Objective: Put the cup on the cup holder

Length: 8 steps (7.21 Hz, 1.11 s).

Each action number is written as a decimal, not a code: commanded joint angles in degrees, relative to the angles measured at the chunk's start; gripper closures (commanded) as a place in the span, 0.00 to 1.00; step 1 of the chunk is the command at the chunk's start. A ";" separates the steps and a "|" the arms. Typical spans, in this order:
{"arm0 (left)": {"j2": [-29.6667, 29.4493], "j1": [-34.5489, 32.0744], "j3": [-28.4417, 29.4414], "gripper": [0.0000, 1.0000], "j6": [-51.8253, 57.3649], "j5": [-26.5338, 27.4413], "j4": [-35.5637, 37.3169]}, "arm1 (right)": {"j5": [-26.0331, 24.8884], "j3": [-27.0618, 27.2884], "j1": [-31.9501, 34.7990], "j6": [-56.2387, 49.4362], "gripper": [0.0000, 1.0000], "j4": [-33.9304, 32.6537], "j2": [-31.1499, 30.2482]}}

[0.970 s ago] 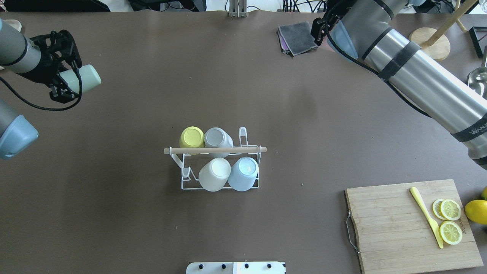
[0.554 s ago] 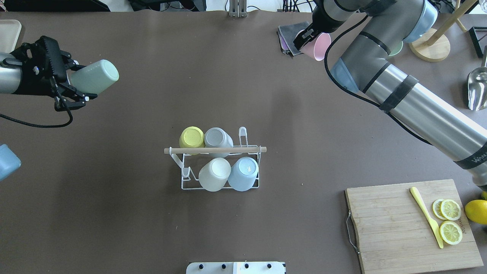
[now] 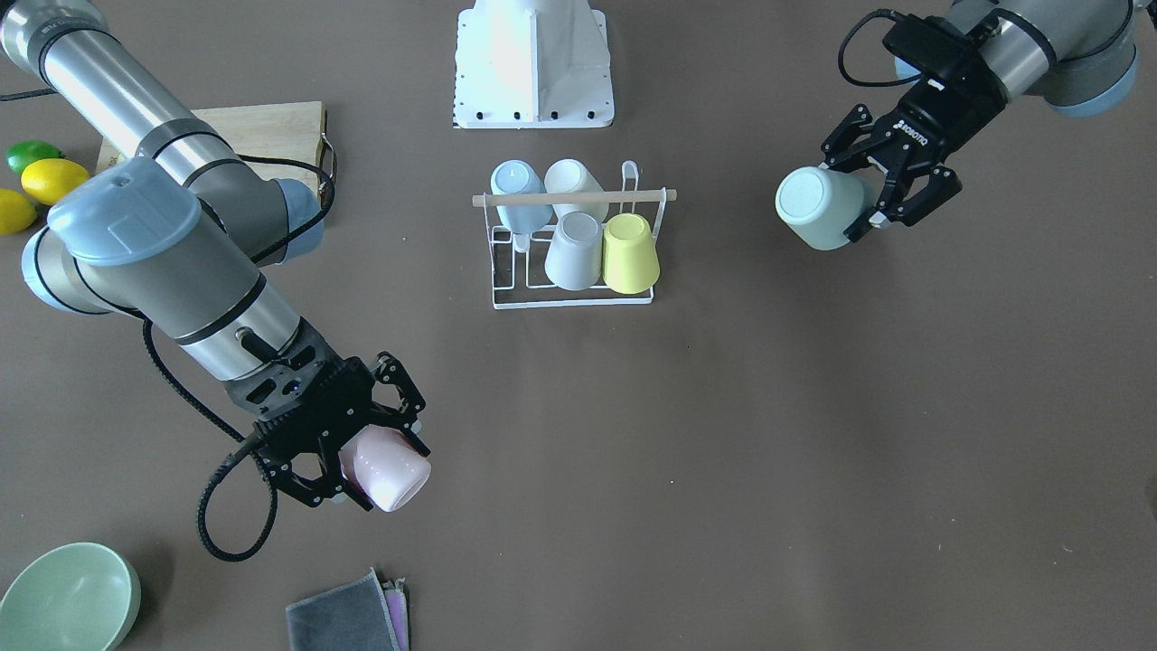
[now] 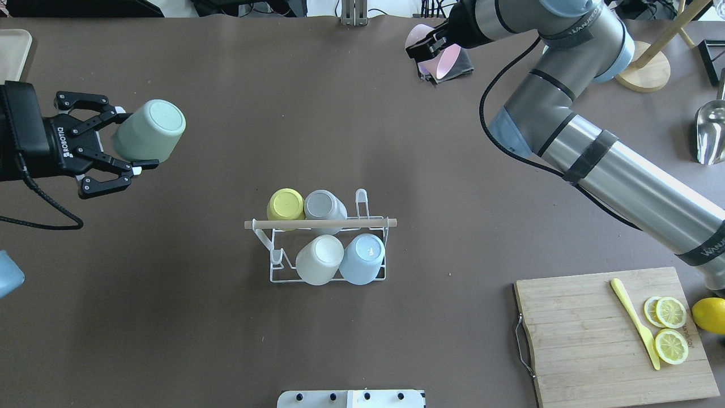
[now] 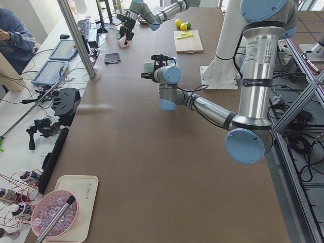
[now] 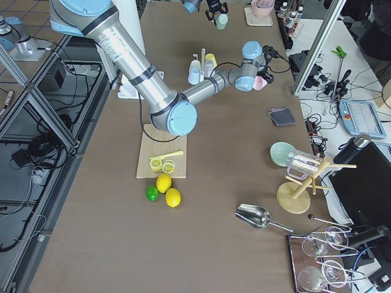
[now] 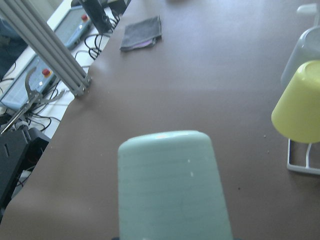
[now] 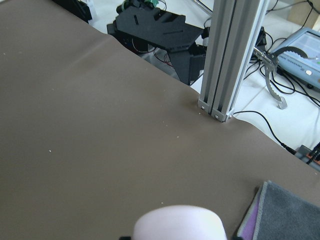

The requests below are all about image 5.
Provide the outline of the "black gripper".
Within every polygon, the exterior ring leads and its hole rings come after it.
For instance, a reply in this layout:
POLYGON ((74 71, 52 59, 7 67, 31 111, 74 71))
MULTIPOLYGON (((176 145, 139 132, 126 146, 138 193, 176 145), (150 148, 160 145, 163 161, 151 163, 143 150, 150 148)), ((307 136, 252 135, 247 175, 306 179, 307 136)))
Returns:
POLYGON ((135 27, 136 21, 129 17, 122 17, 121 19, 122 26, 119 29, 120 34, 126 34, 125 45, 128 46, 131 44, 134 33, 132 32, 135 27))
POLYGON ((152 60, 153 60, 153 66, 151 68, 151 71, 141 73, 141 77, 154 78, 154 72, 161 67, 167 66, 168 64, 168 58, 152 58, 152 60))

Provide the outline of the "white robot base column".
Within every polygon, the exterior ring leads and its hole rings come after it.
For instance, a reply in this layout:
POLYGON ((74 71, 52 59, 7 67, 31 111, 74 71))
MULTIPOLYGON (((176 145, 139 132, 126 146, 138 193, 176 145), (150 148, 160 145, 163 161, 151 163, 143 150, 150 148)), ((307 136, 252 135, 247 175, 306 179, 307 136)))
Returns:
POLYGON ((229 1, 215 58, 208 66, 200 67, 201 83, 208 85, 208 89, 238 89, 233 58, 245 24, 240 12, 240 3, 241 1, 237 0, 229 1))

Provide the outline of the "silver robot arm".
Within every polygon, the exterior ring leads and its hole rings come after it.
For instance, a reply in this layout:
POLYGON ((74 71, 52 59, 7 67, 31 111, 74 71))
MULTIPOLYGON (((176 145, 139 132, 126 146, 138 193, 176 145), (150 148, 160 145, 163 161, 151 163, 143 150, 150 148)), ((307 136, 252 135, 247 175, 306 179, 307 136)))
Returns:
POLYGON ((190 7, 198 7, 199 4, 200 1, 175 1, 154 14, 144 1, 131 1, 130 7, 125 14, 117 14, 117 19, 123 24, 119 29, 120 41, 126 46, 133 39, 133 29, 138 16, 141 16, 150 29, 155 31, 162 23, 170 20, 176 14, 188 10, 190 7))
POLYGON ((291 37, 297 28, 295 1, 230 1, 222 25, 218 47, 226 46, 225 58, 217 49, 215 59, 205 68, 204 77, 219 78, 235 61, 242 40, 247 40, 241 73, 238 113, 199 96, 195 90, 178 87, 181 71, 168 65, 167 57, 154 55, 144 65, 143 78, 159 85, 159 105, 174 110, 185 105, 210 123, 228 131, 225 147, 237 162, 252 164, 260 161, 271 149, 273 138, 267 119, 278 41, 291 37))

